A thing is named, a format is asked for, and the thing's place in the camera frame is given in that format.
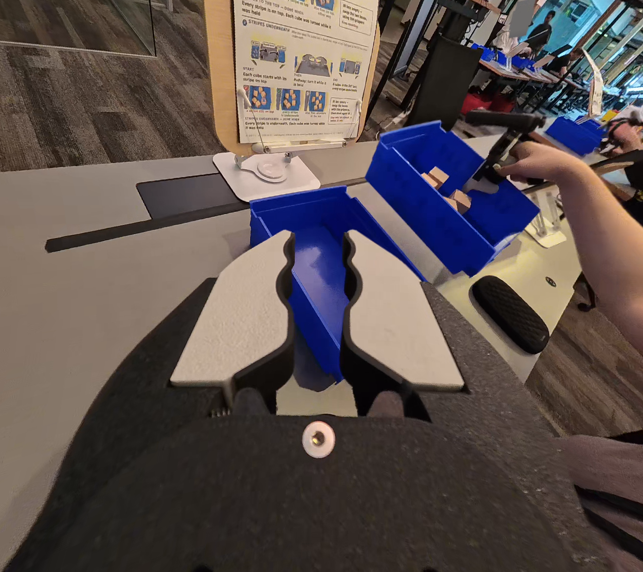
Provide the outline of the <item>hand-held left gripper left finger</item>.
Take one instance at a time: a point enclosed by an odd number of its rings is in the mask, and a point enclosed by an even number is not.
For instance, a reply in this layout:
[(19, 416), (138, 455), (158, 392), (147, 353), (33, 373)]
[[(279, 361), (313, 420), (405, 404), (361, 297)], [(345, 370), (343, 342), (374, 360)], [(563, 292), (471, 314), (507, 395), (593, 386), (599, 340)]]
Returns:
[(170, 377), (175, 387), (216, 387), (229, 408), (241, 391), (270, 414), (294, 370), (295, 235), (283, 230), (238, 256), (216, 278)]

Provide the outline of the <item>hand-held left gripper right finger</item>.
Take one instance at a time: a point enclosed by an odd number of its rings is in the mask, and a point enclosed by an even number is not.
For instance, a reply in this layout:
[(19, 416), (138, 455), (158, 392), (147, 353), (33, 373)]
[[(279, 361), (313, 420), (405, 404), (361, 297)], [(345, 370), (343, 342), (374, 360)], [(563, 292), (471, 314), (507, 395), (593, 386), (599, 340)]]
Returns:
[(344, 234), (342, 260), (348, 303), (341, 374), (357, 414), (367, 416), (384, 395), (397, 398), (404, 416), (427, 416), (422, 394), (463, 392), (465, 380), (420, 277), (354, 229)]

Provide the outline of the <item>blue plastic bin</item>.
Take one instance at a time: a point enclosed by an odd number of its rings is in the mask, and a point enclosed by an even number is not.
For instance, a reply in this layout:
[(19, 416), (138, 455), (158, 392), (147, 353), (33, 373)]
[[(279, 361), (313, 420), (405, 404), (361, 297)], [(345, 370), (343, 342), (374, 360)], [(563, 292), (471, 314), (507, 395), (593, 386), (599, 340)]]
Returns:
[(424, 281), (422, 273), (346, 186), (289, 193), (249, 203), (251, 246), (287, 230), (295, 236), (293, 291), (295, 323), (321, 370), (343, 379), (340, 346), (344, 292), (343, 237), (357, 230)]
[[(538, 212), (507, 180), (496, 194), (472, 191), (467, 214), (446, 203), (443, 196), (461, 190), (483, 161), (467, 142), (435, 121), (382, 134), (365, 178), (446, 269), (472, 277)], [(439, 191), (422, 178), (434, 166), (449, 175)]]
[(544, 133), (581, 157), (597, 150), (605, 136), (597, 121), (590, 119), (579, 123), (565, 116), (557, 117)]

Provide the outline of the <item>person's right forearm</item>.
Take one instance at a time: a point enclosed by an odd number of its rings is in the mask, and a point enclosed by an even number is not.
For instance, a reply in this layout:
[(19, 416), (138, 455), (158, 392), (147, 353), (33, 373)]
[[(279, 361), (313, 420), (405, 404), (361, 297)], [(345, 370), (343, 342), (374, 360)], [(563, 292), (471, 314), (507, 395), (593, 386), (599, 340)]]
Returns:
[(642, 226), (608, 188), (600, 197), (583, 204), (574, 200), (571, 206), (564, 212), (597, 302), (642, 351)]

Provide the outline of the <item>person's right hand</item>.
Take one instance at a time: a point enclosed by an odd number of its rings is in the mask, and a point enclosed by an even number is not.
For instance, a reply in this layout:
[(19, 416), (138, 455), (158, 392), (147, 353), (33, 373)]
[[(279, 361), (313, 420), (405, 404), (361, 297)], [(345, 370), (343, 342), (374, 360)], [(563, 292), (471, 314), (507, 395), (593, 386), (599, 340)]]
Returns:
[(578, 158), (534, 141), (520, 142), (510, 151), (514, 161), (503, 166), (496, 164), (495, 172), (503, 178), (528, 183), (542, 181), (558, 184), (572, 172)]

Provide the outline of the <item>black office chair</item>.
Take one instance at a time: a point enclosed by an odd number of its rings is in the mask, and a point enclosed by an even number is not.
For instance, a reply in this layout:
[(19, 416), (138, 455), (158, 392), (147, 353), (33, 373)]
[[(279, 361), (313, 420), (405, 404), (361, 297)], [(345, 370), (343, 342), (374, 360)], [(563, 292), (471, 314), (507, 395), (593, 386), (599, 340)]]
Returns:
[(407, 126), (437, 121), (450, 131), (458, 120), (482, 51), (439, 36), (415, 98)]

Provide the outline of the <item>black pad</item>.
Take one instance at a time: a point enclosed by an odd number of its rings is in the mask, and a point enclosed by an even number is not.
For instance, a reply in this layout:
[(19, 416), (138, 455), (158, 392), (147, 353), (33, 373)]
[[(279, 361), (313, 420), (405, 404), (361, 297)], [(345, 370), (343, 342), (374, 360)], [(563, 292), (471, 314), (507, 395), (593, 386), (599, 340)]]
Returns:
[(550, 331), (538, 313), (506, 282), (495, 276), (475, 281), (470, 293), (484, 313), (521, 350), (541, 353)]

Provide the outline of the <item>black framed grey board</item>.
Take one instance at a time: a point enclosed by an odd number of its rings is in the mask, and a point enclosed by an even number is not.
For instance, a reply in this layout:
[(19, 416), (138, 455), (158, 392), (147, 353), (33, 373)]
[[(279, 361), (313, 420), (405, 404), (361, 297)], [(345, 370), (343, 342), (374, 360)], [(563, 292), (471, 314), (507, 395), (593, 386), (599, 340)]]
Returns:
[(411, 21), (407, 24), (391, 55), (387, 79), (397, 78), (406, 73), (435, 14), (437, 5), (438, 0), (419, 0)]

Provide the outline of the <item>instruction sheet on clipboard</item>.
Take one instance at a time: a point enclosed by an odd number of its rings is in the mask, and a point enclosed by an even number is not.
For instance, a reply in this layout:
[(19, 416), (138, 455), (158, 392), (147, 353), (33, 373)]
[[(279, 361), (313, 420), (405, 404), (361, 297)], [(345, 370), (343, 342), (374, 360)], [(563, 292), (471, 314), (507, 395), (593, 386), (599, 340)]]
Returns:
[(293, 135), (286, 142), (260, 144), (240, 142), (238, 128), (238, 96), (235, 83), (235, 41), (233, 0), (203, 0), (203, 15), (206, 27), (208, 71), (212, 94), (212, 115), (215, 134), (225, 150), (239, 157), (268, 153), (303, 153), (314, 150), (350, 147), (357, 143), (368, 120), (366, 107), (370, 99), (375, 66), (380, 45), (380, 29), (375, 29), (374, 47), (367, 68), (363, 106), (357, 115), (357, 123), (348, 138), (329, 139), (320, 135), (304, 137), (296, 141)]

